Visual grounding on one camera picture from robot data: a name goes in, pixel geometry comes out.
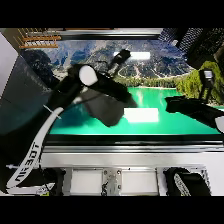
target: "green lake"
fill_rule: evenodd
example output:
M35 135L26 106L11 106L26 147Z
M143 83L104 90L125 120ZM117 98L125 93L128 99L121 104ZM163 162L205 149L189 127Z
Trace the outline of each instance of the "green lake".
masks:
M122 117L116 126L106 127L96 118L90 117L85 108L79 105L62 114L62 119L55 122L51 134L219 134L217 130L180 113L166 112L165 97L180 95L175 89L128 88L128 90L137 102L138 108L157 108L154 109L157 111L156 119L130 122L126 117Z

